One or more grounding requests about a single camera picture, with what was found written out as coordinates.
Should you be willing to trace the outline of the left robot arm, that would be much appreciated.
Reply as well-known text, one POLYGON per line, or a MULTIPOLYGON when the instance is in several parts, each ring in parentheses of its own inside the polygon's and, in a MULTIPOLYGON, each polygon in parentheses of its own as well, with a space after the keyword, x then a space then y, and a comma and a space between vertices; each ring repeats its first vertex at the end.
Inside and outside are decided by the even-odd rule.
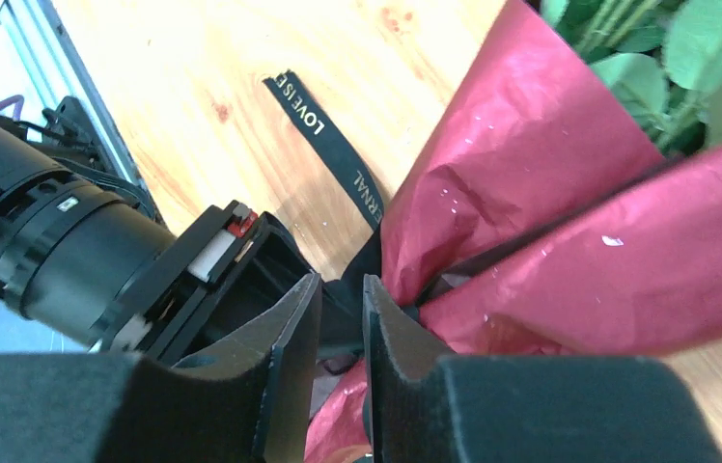
POLYGON ((76 342, 172 365, 311 270, 267 213, 211 206, 174 235, 0 127, 0 300, 76 342))

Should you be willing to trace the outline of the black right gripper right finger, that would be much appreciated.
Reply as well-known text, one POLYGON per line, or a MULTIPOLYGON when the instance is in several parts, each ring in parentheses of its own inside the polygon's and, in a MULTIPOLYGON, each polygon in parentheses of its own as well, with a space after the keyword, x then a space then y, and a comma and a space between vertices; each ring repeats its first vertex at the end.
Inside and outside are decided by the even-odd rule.
POLYGON ((649 357, 459 355, 364 280, 371 462, 721 462, 649 357))

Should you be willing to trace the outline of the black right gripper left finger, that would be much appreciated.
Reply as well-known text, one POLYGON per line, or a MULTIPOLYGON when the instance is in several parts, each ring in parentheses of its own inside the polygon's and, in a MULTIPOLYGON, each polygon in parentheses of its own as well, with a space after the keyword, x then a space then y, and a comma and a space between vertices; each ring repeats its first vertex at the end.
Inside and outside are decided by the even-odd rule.
POLYGON ((167 368, 135 353, 0 355, 0 462, 300 462, 321 280, 167 368))

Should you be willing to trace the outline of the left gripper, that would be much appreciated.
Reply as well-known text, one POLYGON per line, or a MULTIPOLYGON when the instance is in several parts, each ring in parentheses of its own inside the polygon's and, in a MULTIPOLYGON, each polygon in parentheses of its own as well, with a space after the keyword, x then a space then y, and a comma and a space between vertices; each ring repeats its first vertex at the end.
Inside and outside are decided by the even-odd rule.
POLYGON ((271 214, 237 201, 211 206, 133 274, 93 325, 92 348, 173 365, 267 311, 312 271, 271 214))

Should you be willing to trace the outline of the dark red wrapping paper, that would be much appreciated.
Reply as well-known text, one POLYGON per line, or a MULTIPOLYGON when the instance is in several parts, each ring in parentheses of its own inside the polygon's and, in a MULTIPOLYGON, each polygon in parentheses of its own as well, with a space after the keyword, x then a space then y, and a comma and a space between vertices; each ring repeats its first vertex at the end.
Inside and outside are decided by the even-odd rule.
MULTIPOLYGON (((663 154, 535 2, 501 3, 383 217, 376 277, 459 355, 657 360, 722 451, 722 144, 663 154)), ((365 355, 307 461, 371 462, 368 385, 365 355)))

